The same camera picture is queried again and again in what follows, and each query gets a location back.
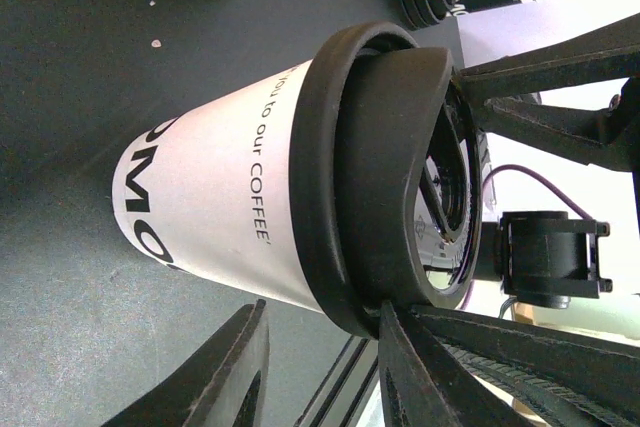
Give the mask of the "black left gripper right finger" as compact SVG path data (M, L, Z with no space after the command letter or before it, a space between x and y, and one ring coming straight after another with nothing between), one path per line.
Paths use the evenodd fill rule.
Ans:
M505 364L498 347L523 346L537 329L483 315L385 301L380 309L379 365L389 426L528 426L530 422L479 383L448 344Z

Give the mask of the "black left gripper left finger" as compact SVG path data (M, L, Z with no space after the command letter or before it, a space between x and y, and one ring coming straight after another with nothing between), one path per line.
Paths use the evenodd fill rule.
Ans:
M269 369L266 302L242 306L107 426L259 426Z

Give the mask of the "black plastic cup lid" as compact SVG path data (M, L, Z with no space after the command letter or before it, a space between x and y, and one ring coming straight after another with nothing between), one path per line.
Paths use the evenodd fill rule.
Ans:
M321 311L374 338L391 301L455 308L477 259L482 167L471 109L443 47L390 22L330 37L291 127L289 200Z

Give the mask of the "single white paper cup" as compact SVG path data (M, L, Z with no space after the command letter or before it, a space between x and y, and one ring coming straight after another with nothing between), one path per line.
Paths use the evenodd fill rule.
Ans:
M112 181L127 240L165 266L317 310L295 246L288 179L307 71L288 68L136 138Z

